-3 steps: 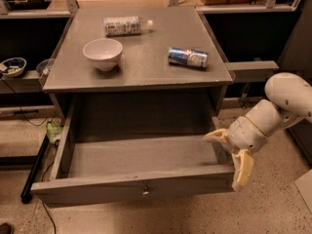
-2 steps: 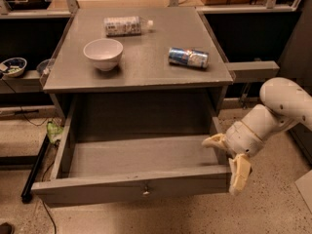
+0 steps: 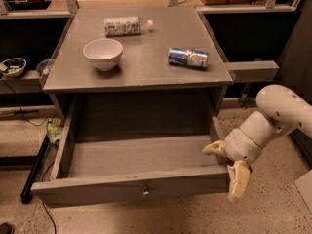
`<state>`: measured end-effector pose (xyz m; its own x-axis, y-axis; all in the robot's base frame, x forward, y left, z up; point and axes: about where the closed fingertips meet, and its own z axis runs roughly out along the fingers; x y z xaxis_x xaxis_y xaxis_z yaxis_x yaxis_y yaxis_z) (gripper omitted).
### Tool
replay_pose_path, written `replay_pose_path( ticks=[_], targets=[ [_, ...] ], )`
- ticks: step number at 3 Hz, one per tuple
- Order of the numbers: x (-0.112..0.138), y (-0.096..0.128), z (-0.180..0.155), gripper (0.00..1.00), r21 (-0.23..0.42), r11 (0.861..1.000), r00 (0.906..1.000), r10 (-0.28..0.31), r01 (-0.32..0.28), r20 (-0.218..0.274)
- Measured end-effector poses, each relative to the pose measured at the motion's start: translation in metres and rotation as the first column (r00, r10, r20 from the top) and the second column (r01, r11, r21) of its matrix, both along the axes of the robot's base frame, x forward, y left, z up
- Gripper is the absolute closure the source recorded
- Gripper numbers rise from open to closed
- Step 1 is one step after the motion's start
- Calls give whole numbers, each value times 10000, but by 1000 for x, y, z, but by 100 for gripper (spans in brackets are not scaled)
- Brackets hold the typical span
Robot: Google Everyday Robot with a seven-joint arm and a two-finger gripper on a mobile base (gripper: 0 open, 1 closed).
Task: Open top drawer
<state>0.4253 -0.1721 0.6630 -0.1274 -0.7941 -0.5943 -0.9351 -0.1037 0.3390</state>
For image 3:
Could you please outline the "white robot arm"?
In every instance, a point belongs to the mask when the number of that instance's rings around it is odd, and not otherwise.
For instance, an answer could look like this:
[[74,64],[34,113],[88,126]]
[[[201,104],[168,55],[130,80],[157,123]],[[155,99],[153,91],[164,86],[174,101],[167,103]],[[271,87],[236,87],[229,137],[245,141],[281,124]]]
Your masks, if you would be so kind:
[[228,165],[230,177],[228,199],[238,202],[248,185],[250,165],[259,158],[273,139],[300,130],[312,137],[312,106],[291,89],[268,85],[256,95],[257,111],[253,112],[224,140],[207,145],[203,152],[216,154],[234,162]]

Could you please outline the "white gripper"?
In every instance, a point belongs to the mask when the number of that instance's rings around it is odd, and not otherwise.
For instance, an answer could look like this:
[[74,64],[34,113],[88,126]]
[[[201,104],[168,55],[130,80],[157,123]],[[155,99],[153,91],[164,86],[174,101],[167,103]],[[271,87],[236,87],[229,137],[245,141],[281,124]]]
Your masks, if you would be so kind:
[[235,128],[226,136],[224,141],[218,140],[208,144],[202,152],[206,155],[215,154],[223,157],[227,155],[228,158],[235,161],[232,166],[227,166],[230,178],[228,199],[231,203],[238,202],[244,195],[249,182],[251,171],[248,164],[259,158],[263,149],[256,145],[243,131]]

